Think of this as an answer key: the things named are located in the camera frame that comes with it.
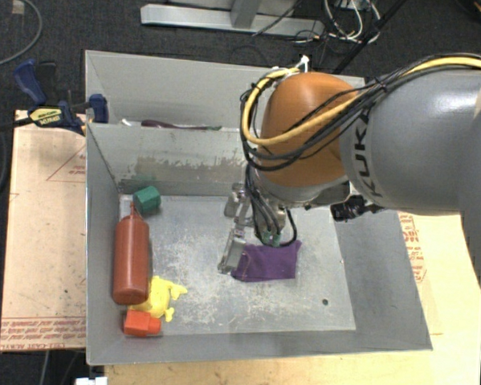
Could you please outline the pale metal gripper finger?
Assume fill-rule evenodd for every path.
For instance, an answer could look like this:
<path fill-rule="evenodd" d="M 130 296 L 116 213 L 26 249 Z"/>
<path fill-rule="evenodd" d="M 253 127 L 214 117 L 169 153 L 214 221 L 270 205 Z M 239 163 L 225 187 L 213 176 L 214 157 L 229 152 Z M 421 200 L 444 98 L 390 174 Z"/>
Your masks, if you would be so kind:
<path fill-rule="evenodd" d="M 241 255 L 243 254 L 246 241 L 242 238 L 231 236 L 226 243 L 222 259 L 218 264 L 218 271 L 229 275 L 238 267 Z"/>

